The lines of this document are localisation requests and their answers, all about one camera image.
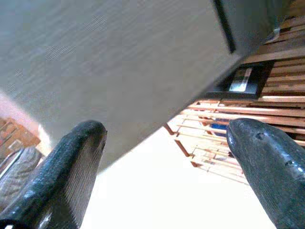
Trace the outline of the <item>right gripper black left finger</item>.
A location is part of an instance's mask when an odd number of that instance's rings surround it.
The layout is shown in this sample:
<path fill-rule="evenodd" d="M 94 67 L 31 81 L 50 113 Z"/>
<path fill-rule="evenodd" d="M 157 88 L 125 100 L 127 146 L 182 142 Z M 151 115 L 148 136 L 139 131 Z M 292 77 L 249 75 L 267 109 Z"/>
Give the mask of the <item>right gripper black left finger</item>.
<path fill-rule="evenodd" d="M 0 229 L 80 229 L 106 139 L 94 120 L 64 135 L 0 213 Z"/>

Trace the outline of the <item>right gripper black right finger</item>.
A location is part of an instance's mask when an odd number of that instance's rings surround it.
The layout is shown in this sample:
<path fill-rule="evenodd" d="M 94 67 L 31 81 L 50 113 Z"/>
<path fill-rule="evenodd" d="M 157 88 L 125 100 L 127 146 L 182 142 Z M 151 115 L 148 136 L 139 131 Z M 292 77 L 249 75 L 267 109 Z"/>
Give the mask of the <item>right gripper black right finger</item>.
<path fill-rule="evenodd" d="M 231 120 L 226 139 L 276 229 L 305 229 L 305 148 L 249 118 Z"/>

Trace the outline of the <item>small silver fridge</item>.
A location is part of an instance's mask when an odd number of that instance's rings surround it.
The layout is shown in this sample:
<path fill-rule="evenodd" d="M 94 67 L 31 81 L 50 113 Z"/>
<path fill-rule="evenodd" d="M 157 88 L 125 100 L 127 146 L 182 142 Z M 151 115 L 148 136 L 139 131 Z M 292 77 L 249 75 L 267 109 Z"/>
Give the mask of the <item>small silver fridge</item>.
<path fill-rule="evenodd" d="M 214 0 L 231 54 L 247 56 L 271 38 L 291 0 Z"/>

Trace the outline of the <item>grey robot right leg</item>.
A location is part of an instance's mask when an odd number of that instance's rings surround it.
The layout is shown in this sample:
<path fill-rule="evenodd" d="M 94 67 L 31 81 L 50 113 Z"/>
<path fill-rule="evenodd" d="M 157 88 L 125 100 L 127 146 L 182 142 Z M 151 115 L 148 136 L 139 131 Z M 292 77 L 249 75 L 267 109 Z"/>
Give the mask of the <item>grey robot right leg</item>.
<path fill-rule="evenodd" d="M 19 194 L 41 157 L 41 152 L 31 146 L 11 153 L 0 163 L 0 213 Z"/>

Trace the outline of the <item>wooden slatted rack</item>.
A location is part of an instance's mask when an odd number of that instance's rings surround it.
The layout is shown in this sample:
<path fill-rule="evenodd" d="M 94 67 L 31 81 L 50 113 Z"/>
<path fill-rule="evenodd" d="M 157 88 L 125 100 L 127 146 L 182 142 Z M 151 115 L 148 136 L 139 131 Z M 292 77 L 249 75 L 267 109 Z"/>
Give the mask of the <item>wooden slatted rack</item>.
<path fill-rule="evenodd" d="M 283 21 L 243 64 L 274 61 L 256 100 L 208 99 L 190 104 L 164 128 L 194 167 L 246 183 L 226 141 L 238 118 L 272 125 L 305 147 L 305 0 L 291 0 Z"/>

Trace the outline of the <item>black box with label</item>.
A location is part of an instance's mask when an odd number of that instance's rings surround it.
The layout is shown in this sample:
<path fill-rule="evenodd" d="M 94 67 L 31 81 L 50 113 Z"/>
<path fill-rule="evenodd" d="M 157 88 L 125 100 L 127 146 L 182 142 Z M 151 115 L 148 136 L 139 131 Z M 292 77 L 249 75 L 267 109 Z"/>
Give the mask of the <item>black box with label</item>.
<path fill-rule="evenodd" d="M 240 65 L 229 76 L 210 86 L 204 98 L 221 100 L 256 100 L 274 66 L 274 61 Z"/>

